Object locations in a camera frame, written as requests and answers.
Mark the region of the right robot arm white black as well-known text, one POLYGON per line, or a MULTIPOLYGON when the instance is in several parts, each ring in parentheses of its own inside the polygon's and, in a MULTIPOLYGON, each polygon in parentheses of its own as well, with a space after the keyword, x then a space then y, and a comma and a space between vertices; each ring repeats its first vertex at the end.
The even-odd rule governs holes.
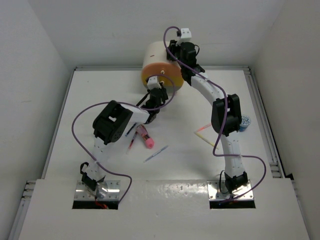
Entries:
POLYGON ((191 42, 171 40, 166 47, 166 58, 176 61, 181 75, 191 87, 198 90, 212 105, 211 125, 218 133, 225 159, 225 187, 232 193, 248 183, 248 175, 242 163, 238 133, 242 122, 240 98, 227 95, 217 84, 209 80, 205 70, 197 64, 197 51, 191 42))

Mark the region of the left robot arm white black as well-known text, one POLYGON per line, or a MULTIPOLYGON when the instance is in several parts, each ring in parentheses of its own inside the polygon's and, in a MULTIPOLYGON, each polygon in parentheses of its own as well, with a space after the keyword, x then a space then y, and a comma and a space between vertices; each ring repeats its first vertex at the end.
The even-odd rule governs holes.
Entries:
MULTIPOLYGON (((133 122, 138 125, 148 125, 156 119, 160 109, 170 103, 172 98, 168 97, 167 90, 164 86, 158 86, 147 90, 147 94, 136 105, 125 102, 117 102, 112 100, 105 102, 106 107, 93 121, 94 148, 100 152, 111 143, 118 141, 125 131, 128 123, 133 122)), ((98 185, 105 180, 105 174, 98 169, 102 169, 105 173, 114 176, 125 177, 129 179, 131 184, 133 179, 127 174, 115 173, 107 170, 102 165, 102 158, 99 155, 90 153, 86 147, 74 138, 76 142, 84 149, 84 151, 92 158, 94 164, 84 162, 81 164, 81 181, 92 192, 96 192, 98 185)))

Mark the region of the cream three-drawer storage cabinet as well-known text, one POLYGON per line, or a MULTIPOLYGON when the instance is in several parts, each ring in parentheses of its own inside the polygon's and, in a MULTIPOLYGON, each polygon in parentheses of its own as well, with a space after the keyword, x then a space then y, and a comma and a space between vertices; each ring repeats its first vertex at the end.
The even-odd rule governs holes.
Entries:
POLYGON ((163 41, 151 43, 145 52, 141 70, 141 80, 147 89, 146 80, 152 75, 166 75, 175 85, 175 90, 182 88, 184 80, 181 74, 181 68, 176 61, 167 60, 167 51, 163 41))

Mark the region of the pink glue stick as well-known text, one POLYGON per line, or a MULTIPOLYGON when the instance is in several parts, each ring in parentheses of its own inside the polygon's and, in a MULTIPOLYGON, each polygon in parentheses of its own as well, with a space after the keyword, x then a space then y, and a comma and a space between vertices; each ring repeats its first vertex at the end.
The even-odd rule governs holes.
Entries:
POLYGON ((138 135, 140 135, 140 137, 142 138, 145 146, 148 148, 148 149, 152 149, 154 147, 154 140, 150 137, 147 129, 145 128, 144 125, 140 124, 137 126, 136 128, 136 132, 138 133, 138 135))

